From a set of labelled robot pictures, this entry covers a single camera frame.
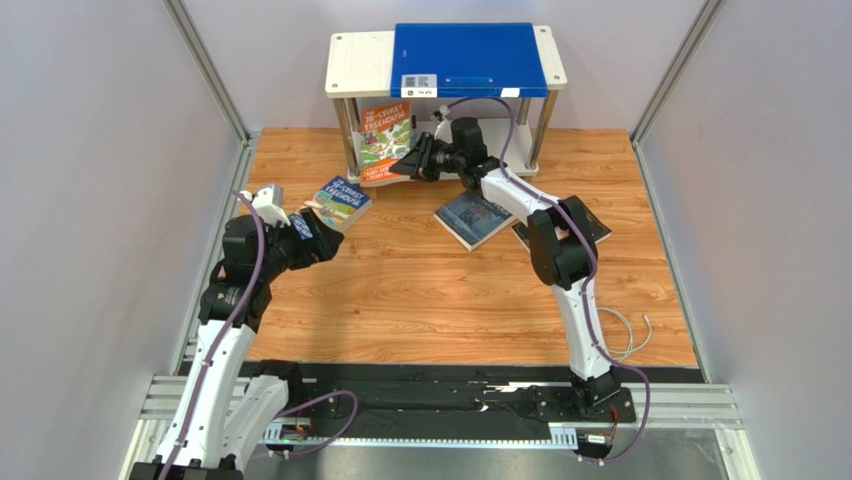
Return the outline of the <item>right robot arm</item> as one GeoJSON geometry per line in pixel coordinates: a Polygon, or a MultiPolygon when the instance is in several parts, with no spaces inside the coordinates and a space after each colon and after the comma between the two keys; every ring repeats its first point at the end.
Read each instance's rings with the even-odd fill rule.
{"type": "Polygon", "coordinates": [[[598,252],[584,203],[576,196],[560,199],[537,189],[489,154],[477,119],[454,120],[450,130],[451,142],[422,134],[391,172],[422,182],[455,174],[467,190],[526,226],[533,270],[551,289],[566,333],[574,404],[584,418],[624,418],[636,405],[627,400],[622,385],[629,368],[610,354],[604,341],[595,298],[598,252]]]}

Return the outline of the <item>Nineteen Eighty-Four book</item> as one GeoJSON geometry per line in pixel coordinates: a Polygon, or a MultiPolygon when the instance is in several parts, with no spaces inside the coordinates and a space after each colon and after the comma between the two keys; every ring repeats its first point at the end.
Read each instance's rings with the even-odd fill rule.
{"type": "Polygon", "coordinates": [[[472,252],[516,220],[508,210],[465,191],[434,212],[435,219],[472,252]]]}

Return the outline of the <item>orange 78-Storey Treehouse book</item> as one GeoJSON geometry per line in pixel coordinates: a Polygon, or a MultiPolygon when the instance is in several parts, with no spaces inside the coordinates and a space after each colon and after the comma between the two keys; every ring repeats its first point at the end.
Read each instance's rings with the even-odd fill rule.
{"type": "Polygon", "coordinates": [[[359,180],[365,187],[400,183],[406,176],[390,171],[411,148],[411,111],[407,101],[367,108],[360,118],[359,180]]]}

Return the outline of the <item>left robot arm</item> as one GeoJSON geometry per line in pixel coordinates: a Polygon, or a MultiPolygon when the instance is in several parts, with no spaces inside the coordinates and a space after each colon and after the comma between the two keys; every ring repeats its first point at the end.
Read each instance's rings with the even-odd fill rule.
{"type": "Polygon", "coordinates": [[[294,362],[260,364],[239,403],[232,402],[246,355],[282,273],[333,259],[344,240],[310,209],[289,219],[257,213],[231,219],[223,257],[200,299],[196,353],[171,424],[150,461],[132,479],[241,479],[274,417],[302,397],[294,362]]]}

